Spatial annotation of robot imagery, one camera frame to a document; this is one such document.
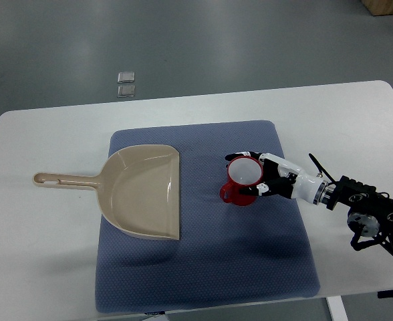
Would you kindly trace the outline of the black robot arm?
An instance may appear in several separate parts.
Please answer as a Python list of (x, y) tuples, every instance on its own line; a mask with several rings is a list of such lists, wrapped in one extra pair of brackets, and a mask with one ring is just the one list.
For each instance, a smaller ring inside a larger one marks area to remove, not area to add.
[(338, 203), (349, 207), (347, 225), (354, 232), (352, 248), (361, 251), (380, 245), (393, 257), (393, 199), (390, 195), (346, 176), (336, 181), (312, 154), (309, 157), (319, 173), (330, 180), (320, 202), (331, 211)]

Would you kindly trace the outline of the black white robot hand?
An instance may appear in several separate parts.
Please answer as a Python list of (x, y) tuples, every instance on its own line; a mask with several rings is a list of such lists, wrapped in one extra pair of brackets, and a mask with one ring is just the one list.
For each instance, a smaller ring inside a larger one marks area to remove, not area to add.
[(257, 185), (240, 189), (240, 194), (257, 197), (281, 195), (287, 199), (303, 199), (317, 205), (328, 187), (328, 182), (307, 174), (301, 167), (270, 153), (238, 152), (228, 154), (230, 162), (239, 156), (255, 158), (263, 168), (263, 176)]

